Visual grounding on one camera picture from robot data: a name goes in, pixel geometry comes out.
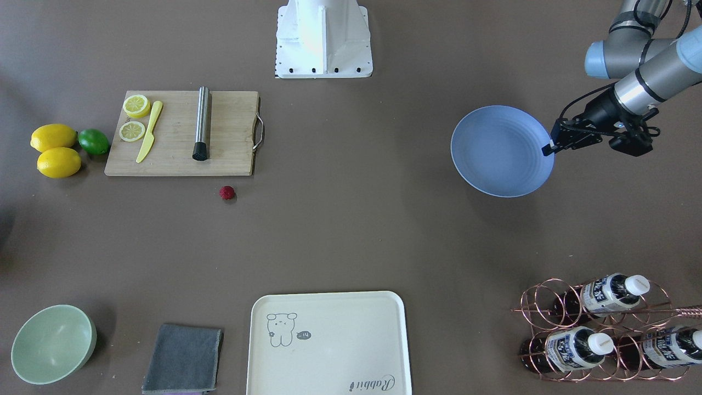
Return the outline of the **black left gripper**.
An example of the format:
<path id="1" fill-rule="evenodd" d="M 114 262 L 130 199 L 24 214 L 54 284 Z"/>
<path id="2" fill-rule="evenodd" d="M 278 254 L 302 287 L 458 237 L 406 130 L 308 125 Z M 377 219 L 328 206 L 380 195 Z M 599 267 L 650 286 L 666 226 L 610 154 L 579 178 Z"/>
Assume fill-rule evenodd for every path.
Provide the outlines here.
<path id="1" fill-rule="evenodd" d="M 579 100 L 602 91 L 587 103 L 584 112 L 569 120 L 564 113 Z M 577 100 L 571 101 L 555 120 L 551 140 L 542 147 L 542 155 L 550 156 L 567 149 L 581 149 L 602 142 L 610 137 L 610 148 L 631 156 L 641 156 L 652 151 L 653 139 L 660 135 L 660 128 L 650 127 L 647 120 L 657 115 L 654 108 L 644 115 L 634 115 L 625 110 L 614 93 L 614 88 L 597 88 Z"/>

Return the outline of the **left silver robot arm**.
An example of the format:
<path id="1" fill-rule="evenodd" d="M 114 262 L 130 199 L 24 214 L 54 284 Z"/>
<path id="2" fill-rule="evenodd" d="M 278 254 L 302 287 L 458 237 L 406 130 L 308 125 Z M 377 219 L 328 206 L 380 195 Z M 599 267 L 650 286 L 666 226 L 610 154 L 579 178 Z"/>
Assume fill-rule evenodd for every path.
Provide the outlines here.
<path id="1" fill-rule="evenodd" d="M 608 38 L 586 53 L 587 75 L 611 78 L 597 88 L 581 114 L 556 119 L 544 156 L 576 150 L 610 137 L 609 146 L 631 156 L 653 148 L 660 130 L 648 125 L 659 105 L 701 80 L 700 28 L 675 38 L 654 38 L 664 18 L 662 1 L 624 1 Z"/>

